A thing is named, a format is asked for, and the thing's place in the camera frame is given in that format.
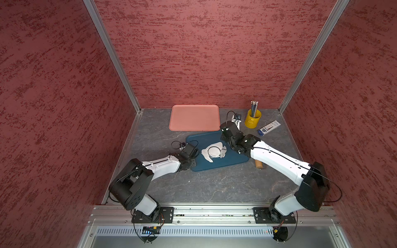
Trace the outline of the white dough piece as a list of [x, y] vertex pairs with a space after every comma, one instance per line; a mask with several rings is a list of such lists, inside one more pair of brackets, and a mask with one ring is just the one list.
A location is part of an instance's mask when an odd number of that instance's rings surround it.
[[201, 150], [201, 154], [203, 155], [205, 160], [207, 160], [209, 163], [213, 163], [213, 159], [214, 159], [214, 158], [211, 158], [209, 156], [209, 154], [208, 154], [208, 148], [211, 147], [211, 146], [218, 146], [220, 149], [222, 149], [222, 147], [224, 145], [223, 145], [222, 142], [217, 142], [217, 143], [214, 143], [214, 144], [210, 144], [208, 147], [206, 147], [205, 149]]

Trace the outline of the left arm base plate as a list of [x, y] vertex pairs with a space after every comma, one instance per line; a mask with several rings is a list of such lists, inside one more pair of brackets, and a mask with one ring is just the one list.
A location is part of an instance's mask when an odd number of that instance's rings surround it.
[[145, 215], [143, 212], [134, 210], [132, 213], [133, 223], [156, 223], [156, 224], [168, 224], [173, 222], [174, 218], [174, 207], [157, 207], [154, 212], [150, 215]]

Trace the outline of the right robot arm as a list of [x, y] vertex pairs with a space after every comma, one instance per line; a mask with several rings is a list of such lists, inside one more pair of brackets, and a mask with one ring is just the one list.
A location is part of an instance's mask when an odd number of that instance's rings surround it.
[[309, 164], [292, 158], [269, 146], [257, 136], [244, 135], [231, 121], [221, 124], [220, 130], [221, 139], [228, 143], [233, 151], [265, 163], [298, 186], [294, 192], [273, 200], [268, 209], [268, 217], [272, 222], [280, 223], [298, 210], [320, 210], [330, 190], [329, 179], [322, 164]]

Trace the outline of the teal tray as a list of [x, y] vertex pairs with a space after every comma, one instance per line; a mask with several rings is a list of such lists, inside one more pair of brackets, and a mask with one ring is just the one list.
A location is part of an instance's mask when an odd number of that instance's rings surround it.
[[[205, 132], [201, 134], [190, 135], [186, 138], [187, 143], [197, 145], [199, 155], [195, 158], [196, 166], [192, 168], [193, 171], [205, 171], [214, 168], [226, 167], [236, 164], [245, 163], [249, 160], [245, 155], [240, 155], [233, 151], [230, 146], [221, 140], [221, 131]], [[206, 149], [208, 146], [221, 142], [226, 148], [225, 157], [212, 158], [213, 162], [209, 162], [202, 155], [201, 150]]]

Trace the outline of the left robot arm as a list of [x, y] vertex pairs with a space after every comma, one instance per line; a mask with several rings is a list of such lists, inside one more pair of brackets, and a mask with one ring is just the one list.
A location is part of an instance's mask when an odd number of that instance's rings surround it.
[[147, 194], [150, 183], [167, 174], [191, 169], [198, 156], [196, 146], [186, 144], [176, 153], [153, 161], [130, 160], [109, 185], [109, 193], [126, 210], [134, 210], [144, 220], [160, 224], [165, 222], [161, 216], [159, 203]]

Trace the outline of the wooden rolling pin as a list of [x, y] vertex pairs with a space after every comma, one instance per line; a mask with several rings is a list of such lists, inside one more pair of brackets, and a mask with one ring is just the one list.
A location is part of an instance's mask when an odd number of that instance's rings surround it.
[[254, 162], [255, 162], [255, 167], [257, 169], [265, 169], [265, 166], [264, 166], [264, 164], [261, 161], [255, 160]]

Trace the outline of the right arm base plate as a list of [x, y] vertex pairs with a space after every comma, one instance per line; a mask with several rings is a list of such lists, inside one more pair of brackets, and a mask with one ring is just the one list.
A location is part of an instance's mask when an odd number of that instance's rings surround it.
[[252, 210], [256, 224], [296, 224], [296, 218], [292, 213], [283, 216], [269, 207], [254, 207]]

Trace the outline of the metal dough scraper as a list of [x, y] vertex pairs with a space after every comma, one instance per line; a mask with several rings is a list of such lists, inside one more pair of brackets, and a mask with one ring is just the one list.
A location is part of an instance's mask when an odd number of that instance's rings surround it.
[[226, 152], [227, 152], [227, 148], [223, 146], [222, 149], [220, 150], [220, 158], [224, 158]]

